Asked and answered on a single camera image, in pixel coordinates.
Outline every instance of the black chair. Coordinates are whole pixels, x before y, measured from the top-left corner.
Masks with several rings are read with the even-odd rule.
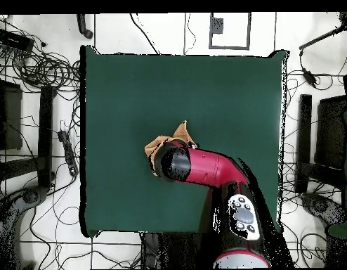
[[[344,173],[345,122],[347,96],[322,99],[318,105],[317,143],[314,163],[310,163],[312,96],[303,94],[299,100],[299,122],[296,142],[295,193],[307,191],[308,180],[314,179],[338,189],[347,184]]]
[[[87,39],[92,39],[93,33],[92,31],[86,28],[85,15],[76,15],[77,16],[77,24],[79,26],[79,31],[82,35],[84,35]]]

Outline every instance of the silver button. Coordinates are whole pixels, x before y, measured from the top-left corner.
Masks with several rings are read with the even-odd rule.
[[[237,208],[233,216],[236,218],[236,220],[245,224],[252,224],[254,222],[254,215],[251,213],[251,211],[244,208]]]
[[[237,227],[239,230],[242,230],[242,229],[244,229],[244,224],[242,224],[242,223],[236,223],[236,227]]]

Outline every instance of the wire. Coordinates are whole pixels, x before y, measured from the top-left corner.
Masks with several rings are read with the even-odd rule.
[[[305,265],[307,266],[307,268],[310,268],[309,265],[308,265],[308,263],[307,263],[307,261],[306,261],[307,256],[306,256],[306,255],[304,254],[304,252],[303,252],[303,244],[302,244],[302,243],[303,243],[303,240],[304,240],[306,237],[308,237],[308,236],[317,236],[317,237],[320,237],[321,239],[323,239],[324,241],[326,241],[326,238],[323,237],[323,236],[320,235],[320,234],[317,234],[317,233],[308,233],[308,234],[304,235],[304,236],[301,238],[301,241],[300,241],[301,256],[302,256],[303,262],[305,263]],[[321,250],[319,247],[315,247],[315,251],[316,251],[316,253],[317,253],[317,252],[321,252],[321,253],[322,253],[322,256],[320,257],[320,256],[318,256],[318,254],[315,255],[315,254],[313,254],[312,252],[310,252],[310,255],[311,255],[311,258],[310,258],[310,259],[312,259],[312,255],[314,255],[315,257],[317,257],[318,259],[320,259],[321,261],[323,261],[324,264],[325,264],[325,263],[326,263],[326,259],[325,259],[325,256],[323,255],[322,250]]]
[[[145,35],[146,39],[148,40],[149,44],[151,45],[151,47],[153,48],[153,50],[155,51],[155,53],[156,53],[157,55],[161,55],[161,53],[155,49],[155,47],[153,46],[152,42],[150,41],[150,39],[149,39],[148,36],[146,35],[146,33],[141,29],[141,27],[140,27],[139,25],[137,25],[137,23],[136,23],[135,20],[133,19],[132,13],[130,13],[130,18],[131,18],[132,22],[134,23],[134,25],[143,33],[143,35]]]
[[[32,230],[32,222],[34,221],[35,216],[36,216],[36,206],[34,207],[34,216],[32,217],[31,222],[30,222],[30,231],[31,231],[32,235],[34,235],[37,239],[41,240],[43,243],[47,244],[47,246],[48,246],[48,252],[47,252],[46,256],[42,259],[42,261],[41,261],[41,263],[40,263],[40,265],[39,265],[38,270],[40,270],[42,264],[44,263],[44,261],[45,261],[46,258],[48,257],[48,254],[49,254],[50,251],[51,251],[51,246],[50,246],[50,244],[48,244],[44,239],[38,237],[38,235],[36,235],[36,233]]]
[[[339,75],[341,74],[341,71],[342,71],[342,70],[343,70],[343,68],[345,67],[346,63],[347,63],[347,55],[346,55],[345,62],[343,62],[343,65],[342,65],[341,69],[339,70]]]
[[[190,48],[187,49],[187,51],[185,52],[185,55],[186,55],[186,53],[187,53],[190,49],[193,49],[193,48],[195,47],[195,44],[196,44],[196,36],[192,33],[192,31],[191,31],[191,29],[190,29],[190,26],[189,26],[189,24],[190,24],[190,18],[191,18],[191,13],[190,13],[190,15],[188,16],[188,31],[190,31],[190,33],[193,35],[193,37],[195,38],[195,40],[194,40],[194,42],[193,42],[193,45],[192,45]]]

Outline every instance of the green tabletop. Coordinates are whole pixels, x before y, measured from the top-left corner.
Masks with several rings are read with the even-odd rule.
[[[86,47],[87,229],[199,231],[207,188],[155,177],[144,152],[183,120],[201,148],[251,167],[275,220],[285,55],[98,55]]]

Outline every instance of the brown cloth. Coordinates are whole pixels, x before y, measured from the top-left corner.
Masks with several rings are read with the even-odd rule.
[[[151,143],[147,144],[145,146],[145,153],[149,158],[150,164],[151,164],[151,170],[152,173],[157,176],[157,174],[155,173],[155,168],[153,167],[154,165],[154,160],[155,160],[155,156],[157,151],[160,149],[160,147],[162,145],[164,145],[164,143],[166,142],[170,142],[174,139],[179,139],[182,140],[186,143],[191,142],[194,146],[197,146],[197,144],[191,139],[190,135],[188,134],[188,131],[186,129],[186,124],[187,121],[185,120],[183,123],[181,123],[177,130],[174,132],[173,136],[158,136],[154,141],[152,141]]]

